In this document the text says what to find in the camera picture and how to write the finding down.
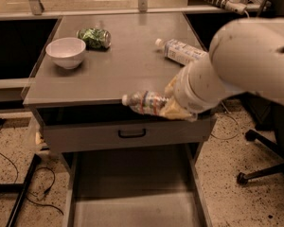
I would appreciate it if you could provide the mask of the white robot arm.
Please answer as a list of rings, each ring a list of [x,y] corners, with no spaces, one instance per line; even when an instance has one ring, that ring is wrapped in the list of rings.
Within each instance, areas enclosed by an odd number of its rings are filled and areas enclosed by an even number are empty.
[[[220,28],[209,51],[166,87],[169,101],[159,114],[194,121],[242,93],[284,106],[284,18],[244,18]]]

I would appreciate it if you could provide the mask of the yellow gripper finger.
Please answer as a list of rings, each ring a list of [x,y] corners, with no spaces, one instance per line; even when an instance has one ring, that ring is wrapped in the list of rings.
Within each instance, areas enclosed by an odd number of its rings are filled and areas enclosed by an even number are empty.
[[[179,79],[178,76],[175,76],[170,82],[169,84],[165,87],[165,92],[164,95],[166,97],[172,97],[175,96],[178,92],[179,89]]]
[[[197,120],[197,115],[180,106],[174,97],[169,99],[160,110],[159,115],[169,120],[186,120],[189,122]]]

